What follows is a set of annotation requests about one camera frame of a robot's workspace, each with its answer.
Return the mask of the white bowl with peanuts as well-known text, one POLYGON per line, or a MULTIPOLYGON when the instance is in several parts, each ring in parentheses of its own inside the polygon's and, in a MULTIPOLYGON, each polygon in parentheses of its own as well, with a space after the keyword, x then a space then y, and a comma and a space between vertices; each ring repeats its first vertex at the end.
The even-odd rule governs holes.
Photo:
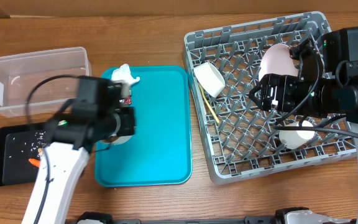
POLYGON ((220 71, 211 62, 195 67, 194 74, 198 83, 213 98, 216 98, 226 86, 220 71))

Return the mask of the yellow plastic spoon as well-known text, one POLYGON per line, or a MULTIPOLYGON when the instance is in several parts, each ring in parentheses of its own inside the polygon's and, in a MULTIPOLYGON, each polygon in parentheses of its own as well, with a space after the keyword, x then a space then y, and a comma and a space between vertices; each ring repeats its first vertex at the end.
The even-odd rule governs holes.
POLYGON ((211 112, 215 122, 217 124, 220 124, 220 120, 219 118, 217 117, 216 113, 214 112, 213 108, 211 107, 209 101, 206 99, 206 96, 205 96, 205 93, 204 93, 204 88, 201 86, 201 84, 198 84, 200 90, 201 90, 201 95, 203 97, 203 100, 204 100, 204 103, 206 104, 206 106, 208 107, 209 111, 211 112))

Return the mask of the white paper cup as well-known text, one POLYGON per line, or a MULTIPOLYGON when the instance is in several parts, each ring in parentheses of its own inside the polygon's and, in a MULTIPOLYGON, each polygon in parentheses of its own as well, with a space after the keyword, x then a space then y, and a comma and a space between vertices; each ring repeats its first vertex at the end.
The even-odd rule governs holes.
POLYGON ((315 135, 314 131, 280 131, 279 140, 288 149, 297 149, 315 135))

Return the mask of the grey bowl with peanuts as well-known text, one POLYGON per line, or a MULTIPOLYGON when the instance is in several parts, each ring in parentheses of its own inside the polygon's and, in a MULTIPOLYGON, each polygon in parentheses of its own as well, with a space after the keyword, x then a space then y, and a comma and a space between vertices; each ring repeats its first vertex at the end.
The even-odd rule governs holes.
POLYGON ((128 142, 132 136, 110 136, 107 139, 101 140, 103 144, 120 145, 128 142))

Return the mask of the foil wrapper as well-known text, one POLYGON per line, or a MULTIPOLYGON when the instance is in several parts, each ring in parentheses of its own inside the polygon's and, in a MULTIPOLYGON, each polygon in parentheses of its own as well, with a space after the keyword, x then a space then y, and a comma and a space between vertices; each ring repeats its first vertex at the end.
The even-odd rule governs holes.
POLYGON ((132 93, 129 93, 125 98, 121 99, 120 102, 124 105, 130 106, 132 104, 132 93))

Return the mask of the white napkin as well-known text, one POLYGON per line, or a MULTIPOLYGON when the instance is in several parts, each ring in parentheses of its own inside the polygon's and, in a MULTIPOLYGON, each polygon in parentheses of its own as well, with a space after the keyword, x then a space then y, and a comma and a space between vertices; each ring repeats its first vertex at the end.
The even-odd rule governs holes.
POLYGON ((140 82, 140 77, 134 78, 130 66, 125 63, 112 72, 111 80, 113 82, 122 82, 128 86, 132 86, 140 82))

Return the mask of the orange carrot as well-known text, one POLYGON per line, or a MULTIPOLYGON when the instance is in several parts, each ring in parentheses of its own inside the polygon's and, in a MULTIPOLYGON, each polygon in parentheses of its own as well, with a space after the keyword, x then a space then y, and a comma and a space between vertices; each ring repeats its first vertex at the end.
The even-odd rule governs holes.
POLYGON ((40 167, 40 160, 30 158, 30 159, 28 159, 28 161, 29 161, 33 166, 35 166, 35 167, 40 167))

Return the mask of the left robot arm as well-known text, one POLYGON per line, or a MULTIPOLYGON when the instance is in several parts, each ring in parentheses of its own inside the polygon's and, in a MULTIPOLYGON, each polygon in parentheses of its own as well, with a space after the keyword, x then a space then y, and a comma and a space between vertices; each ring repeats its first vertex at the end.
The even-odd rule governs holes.
POLYGON ((122 144, 135 133, 125 80, 78 76, 76 97, 45 123, 45 144, 23 223, 65 223, 78 180, 98 141, 122 144))

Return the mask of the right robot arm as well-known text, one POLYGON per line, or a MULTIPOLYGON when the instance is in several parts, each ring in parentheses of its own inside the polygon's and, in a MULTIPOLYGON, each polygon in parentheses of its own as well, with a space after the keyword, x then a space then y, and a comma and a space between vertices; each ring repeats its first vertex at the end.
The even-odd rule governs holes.
POLYGON ((269 48, 249 98, 260 110, 281 112, 274 128, 290 149, 317 132, 332 133, 333 122, 345 119, 351 128, 344 135, 354 138, 358 161, 358 27, 329 32, 321 40, 321 50, 311 38, 269 48))

